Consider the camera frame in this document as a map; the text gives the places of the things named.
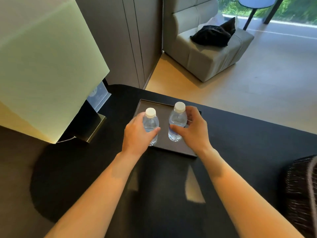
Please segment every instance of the hand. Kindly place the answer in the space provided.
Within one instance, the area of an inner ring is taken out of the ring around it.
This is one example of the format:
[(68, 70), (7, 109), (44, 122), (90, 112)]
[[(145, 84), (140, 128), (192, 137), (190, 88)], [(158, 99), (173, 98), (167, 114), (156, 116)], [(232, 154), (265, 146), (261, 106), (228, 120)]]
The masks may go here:
[(183, 137), (185, 143), (196, 154), (199, 154), (204, 148), (211, 148), (209, 142), (207, 122), (200, 115), (198, 109), (193, 106), (186, 106), (188, 128), (170, 125), (170, 128)]
[(160, 127), (146, 132), (143, 127), (145, 112), (135, 116), (125, 127), (122, 144), (122, 152), (140, 158), (146, 151), (152, 139), (161, 130)]

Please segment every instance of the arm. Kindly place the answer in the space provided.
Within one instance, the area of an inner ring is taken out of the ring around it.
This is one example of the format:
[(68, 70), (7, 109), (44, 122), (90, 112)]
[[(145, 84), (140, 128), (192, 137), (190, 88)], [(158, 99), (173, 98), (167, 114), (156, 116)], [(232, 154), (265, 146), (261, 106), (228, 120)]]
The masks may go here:
[(122, 151), (77, 202), (54, 225), (46, 238), (103, 238), (123, 188), (141, 155), (160, 128), (147, 133), (140, 113), (127, 124)]
[(303, 238), (276, 209), (259, 195), (212, 148), (207, 123), (197, 108), (186, 107), (188, 128), (171, 125), (200, 157), (241, 238)]

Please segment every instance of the gray armchair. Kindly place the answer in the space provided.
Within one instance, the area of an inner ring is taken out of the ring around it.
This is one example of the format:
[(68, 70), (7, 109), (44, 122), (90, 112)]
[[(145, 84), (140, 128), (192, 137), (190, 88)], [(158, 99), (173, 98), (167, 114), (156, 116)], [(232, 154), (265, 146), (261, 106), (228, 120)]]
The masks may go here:
[(254, 38), (238, 28), (227, 47), (192, 42), (198, 25), (217, 13), (217, 0), (164, 0), (163, 50), (202, 82), (239, 61)]

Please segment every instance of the forearm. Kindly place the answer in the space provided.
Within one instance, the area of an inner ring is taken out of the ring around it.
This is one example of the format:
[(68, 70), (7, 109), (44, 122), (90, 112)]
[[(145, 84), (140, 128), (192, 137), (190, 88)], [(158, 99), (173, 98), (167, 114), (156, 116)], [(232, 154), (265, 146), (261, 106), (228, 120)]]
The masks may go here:
[(103, 238), (137, 158), (119, 153), (61, 217), (47, 238)]
[(200, 154), (241, 238), (303, 237), (275, 208), (210, 148)]

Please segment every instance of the greenery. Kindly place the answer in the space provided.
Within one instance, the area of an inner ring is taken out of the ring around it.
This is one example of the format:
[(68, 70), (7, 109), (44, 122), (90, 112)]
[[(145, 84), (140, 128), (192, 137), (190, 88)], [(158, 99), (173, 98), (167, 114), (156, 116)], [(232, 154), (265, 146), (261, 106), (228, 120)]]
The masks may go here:
[[(225, 14), (249, 16), (251, 13), (251, 9), (241, 6), (238, 0), (218, 1), (220, 10)], [(255, 16), (264, 17), (269, 9), (259, 9)], [(283, 0), (273, 19), (317, 25), (317, 0)]]

